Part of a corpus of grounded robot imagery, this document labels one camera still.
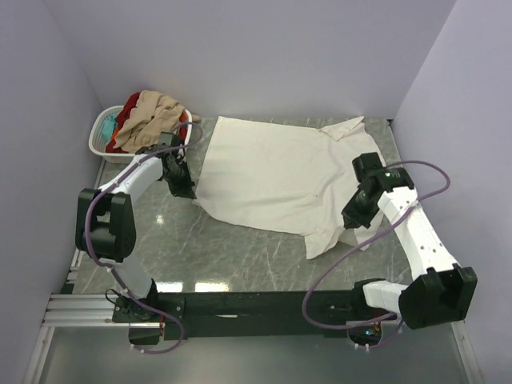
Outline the cream white t-shirt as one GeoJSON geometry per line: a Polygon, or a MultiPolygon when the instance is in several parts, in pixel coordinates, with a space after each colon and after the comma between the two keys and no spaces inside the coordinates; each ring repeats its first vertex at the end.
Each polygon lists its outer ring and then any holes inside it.
{"type": "Polygon", "coordinates": [[[218,118],[196,188],[196,203],[233,225],[303,236],[306,257],[338,242],[356,246],[376,235],[347,230],[342,209],[358,182],[352,161],[378,152],[363,117],[322,128],[218,118]]]}

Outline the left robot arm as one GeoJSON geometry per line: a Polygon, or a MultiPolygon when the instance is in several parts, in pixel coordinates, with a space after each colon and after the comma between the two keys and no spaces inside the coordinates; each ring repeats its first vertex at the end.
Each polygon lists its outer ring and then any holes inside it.
{"type": "Polygon", "coordinates": [[[131,311],[144,322],[158,316],[160,302],[156,283],[134,255],[134,203],[156,181],[165,182],[175,197],[196,199],[186,144],[176,134],[163,133],[112,180],[78,195],[76,247],[113,274],[121,295],[132,301],[131,311]]]}

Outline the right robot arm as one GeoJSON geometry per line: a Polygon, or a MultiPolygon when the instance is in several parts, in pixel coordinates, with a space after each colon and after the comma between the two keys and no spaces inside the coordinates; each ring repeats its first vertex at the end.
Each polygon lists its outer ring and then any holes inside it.
{"type": "Polygon", "coordinates": [[[412,276],[408,286],[382,279],[356,282],[354,315],[368,319],[378,310],[392,312],[413,330],[464,320],[477,275],[473,268],[460,266],[442,244],[407,171],[384,166],[375,152],[359,155],[352,165],[358,188],[342,210],[345,229],[370,228],[377,214],[383,214],[402,245],[412,276]]]}

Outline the orange garment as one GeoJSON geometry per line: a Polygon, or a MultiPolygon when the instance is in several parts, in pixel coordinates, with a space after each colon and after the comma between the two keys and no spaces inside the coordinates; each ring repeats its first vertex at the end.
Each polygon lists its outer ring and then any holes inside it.
{"type": "Polygon", "coordinates": [[[116,149],[115,149],[115,143],[116,143],[115,137],[118,134],[118,132],[119,132],[118,124],[116,122],[113,122],[112,135],[110,137],[109,143],[106,146],[106,151],[107,152],[115,152],[116,151],[116,149]]]}

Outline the teal garment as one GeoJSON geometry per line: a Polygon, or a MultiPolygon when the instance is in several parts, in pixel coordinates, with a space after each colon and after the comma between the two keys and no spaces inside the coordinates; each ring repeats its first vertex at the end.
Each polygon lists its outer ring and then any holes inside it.
{"type": "Polygon", "coordinates": [[[103,138],[110,142],[112,139],[112,136],[117,128],[117,122],[115,119],[115,116],[109,115],[103,120],[101,133],[103,138]]]}

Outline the white plastic laundry basket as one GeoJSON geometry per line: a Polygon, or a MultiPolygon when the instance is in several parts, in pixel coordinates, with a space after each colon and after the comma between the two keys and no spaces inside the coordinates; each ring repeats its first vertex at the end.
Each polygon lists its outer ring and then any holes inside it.
{"type": "Polygon", "coordinates": [[[143,91],[127,119],[122,112],[115,119],[119,132],[115,137],[115,152],[107,152],[108,142],[103,138],[103,120],[114,115],[112,109],[104,110],[96,119],[90,134],[89,148],[108,162],[129,163],[136,154],[148,154],[171,146],[189,143],[191,129],[199,117],[192,115],[183,105],[162,94],[143,91]]]}

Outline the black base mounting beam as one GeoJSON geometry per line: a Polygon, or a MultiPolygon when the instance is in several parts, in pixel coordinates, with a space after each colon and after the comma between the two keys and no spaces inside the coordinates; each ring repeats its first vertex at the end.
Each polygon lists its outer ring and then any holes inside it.
{"type": "MultiPolygon", "coordinates": [[[[120,294],[112,300],[114,324],[129,327],[136,346],[188,338],[295,336],[320,334],[345,337],[344,330],[310,324],[302,314],[303,291],[160,293],[155,311],[120,294]]],[[[317,322],[360,327],[396,319],[371,308],[350,290],[320,290],[306,301],[308,315],[317,322]]]]}

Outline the aluminium frame rail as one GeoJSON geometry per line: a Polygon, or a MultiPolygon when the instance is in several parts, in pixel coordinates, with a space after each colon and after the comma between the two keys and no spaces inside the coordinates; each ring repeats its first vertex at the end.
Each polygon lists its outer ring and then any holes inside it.
{"type": "Polygon", "coordinates": [[[56,294],[50,297],[44,326],[126,326],[114,324],[112,300],[116,294],[56,294]]]}

